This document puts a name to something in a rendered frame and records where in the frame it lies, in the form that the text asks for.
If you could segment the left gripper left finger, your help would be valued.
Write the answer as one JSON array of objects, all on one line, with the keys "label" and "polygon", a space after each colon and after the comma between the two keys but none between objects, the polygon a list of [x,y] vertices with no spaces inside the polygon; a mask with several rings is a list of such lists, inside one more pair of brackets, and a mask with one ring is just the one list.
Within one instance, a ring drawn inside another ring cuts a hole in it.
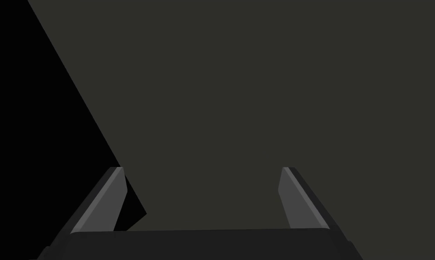
[{"label": "left gripper left finger", "polygon": [[126,194],[124,169],[109,168],[60,230],[56,240],[75,232],[113,231]]}]

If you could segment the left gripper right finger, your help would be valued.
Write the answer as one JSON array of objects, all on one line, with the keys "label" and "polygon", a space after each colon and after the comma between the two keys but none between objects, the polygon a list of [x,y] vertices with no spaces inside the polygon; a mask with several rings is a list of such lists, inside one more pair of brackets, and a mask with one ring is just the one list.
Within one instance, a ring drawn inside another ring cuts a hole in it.
[{"label": "left gripper right finger", "polygon": [[336,239],[347,240],[338,223],[295,167],[282,168],[278,195],[289,228],[331,232]]}]

